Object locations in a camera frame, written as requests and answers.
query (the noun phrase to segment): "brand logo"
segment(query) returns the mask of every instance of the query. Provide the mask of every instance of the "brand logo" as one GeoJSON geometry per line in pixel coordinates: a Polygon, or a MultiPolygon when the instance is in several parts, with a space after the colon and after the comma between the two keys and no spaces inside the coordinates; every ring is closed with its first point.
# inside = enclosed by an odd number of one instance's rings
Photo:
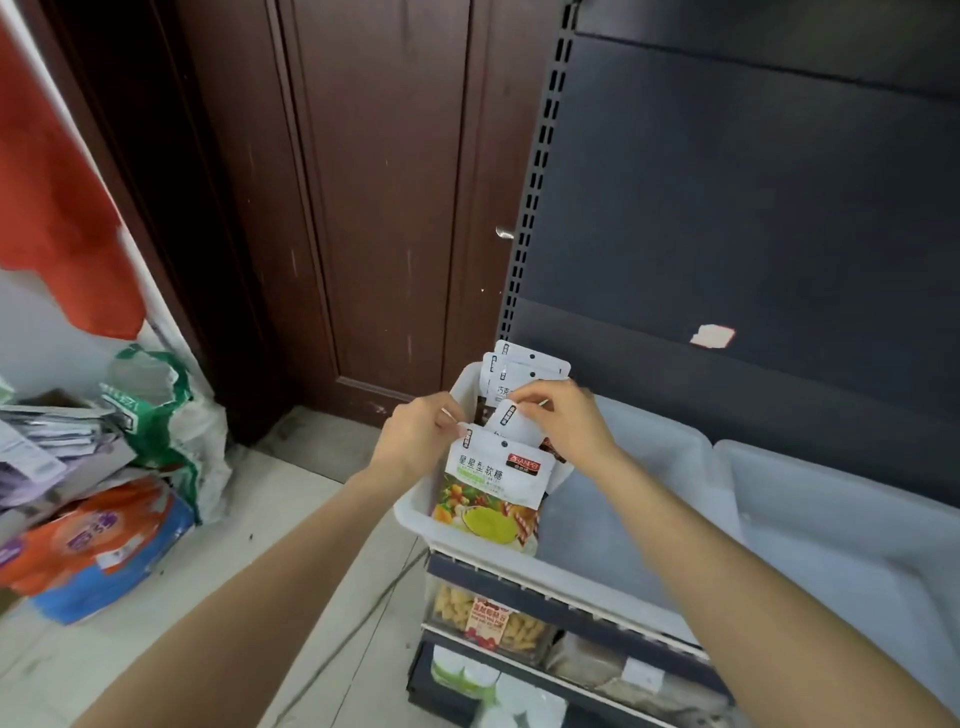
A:
{"type": "Polygon", "coordinates": [[[507,467],[516,468],[517,470],[530,475],[536,475],[540,472],[540,463],[538,463],[536,460],[528,460],[525,457],[514,455],[512,452],[507,456],[507,467]]]}

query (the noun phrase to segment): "forearm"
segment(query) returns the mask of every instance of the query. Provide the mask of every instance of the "forearm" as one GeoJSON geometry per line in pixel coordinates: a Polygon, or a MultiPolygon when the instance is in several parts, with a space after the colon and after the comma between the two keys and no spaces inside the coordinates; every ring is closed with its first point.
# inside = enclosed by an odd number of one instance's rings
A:
{"type": "Polygon", "coordinates": [[[957,725],[873,643],[628,457],[594,479],[759,725],[957,725]]]}
{"type": "Polygon", "coordinates": [[[256,726],[406,483],[366,470],[156,641],[75,724],[256,726]]]}

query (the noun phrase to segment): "snack bag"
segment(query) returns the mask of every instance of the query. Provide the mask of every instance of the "snack bag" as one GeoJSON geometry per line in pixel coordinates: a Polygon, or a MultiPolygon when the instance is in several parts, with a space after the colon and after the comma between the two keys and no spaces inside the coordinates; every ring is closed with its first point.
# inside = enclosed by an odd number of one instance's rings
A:
{"type": "Polygon", "coordinates": [[[8,541],[0,547],[0,585],[68,624],[145,579],[192,524],[186,504],[148,475],[72,503],[8,541]]]}
{"type": "Polygon", "coordinates": [[[573,473],[573,465],[566,462],[550,444],[550,438],[543,434],[543,430],[533,420],[524,417],[510,400],[504,400],[496,406],[493,414],[484,425],[484,429],[500,435],[507,440],[530,445],[541,449],[553,455],[557,464],[550,473],[550,479],[546,483],[546,494],[549,496],[556,491],[570,474],[573,473]]]}
{"type": "Polygon", "coordinates": [[[474,423],[485,425],[496,406],[517,387],[534,379],[566,379],[570,363],[500,339],[484,354],[474,423]]]}
{"type": "Polygon", "coordinates": [[[548,452],[468,426],[450,447],[433,518],[532,555],[555,463],[548,452]]]}

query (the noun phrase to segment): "brown wooden door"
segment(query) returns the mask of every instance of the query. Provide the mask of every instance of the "brown wooden door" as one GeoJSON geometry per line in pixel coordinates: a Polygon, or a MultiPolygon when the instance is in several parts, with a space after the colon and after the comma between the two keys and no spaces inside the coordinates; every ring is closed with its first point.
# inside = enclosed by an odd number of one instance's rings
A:
{"type": "Polygon", "coordinates": [[[495,337],[560,0],[180,0],[303,401],[378,423],[495,337]]]}

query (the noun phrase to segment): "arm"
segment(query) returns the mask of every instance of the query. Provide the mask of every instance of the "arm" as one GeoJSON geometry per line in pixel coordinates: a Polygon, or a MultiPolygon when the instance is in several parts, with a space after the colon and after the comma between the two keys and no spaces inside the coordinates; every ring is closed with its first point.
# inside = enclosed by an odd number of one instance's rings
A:
{"type": "Polygon", "coordinates": [[[872,642],[648,475],[589,393],[537,381],[511,399],[603,491],[758,725],[958,725],[872,642]]]}
{"type": "Polygon", "coordinates": [[[370,465],[175,624],[75,728],[260,722],[370,532],[437,463],[464,413],[446,392],[396,408],[370,465]]]}

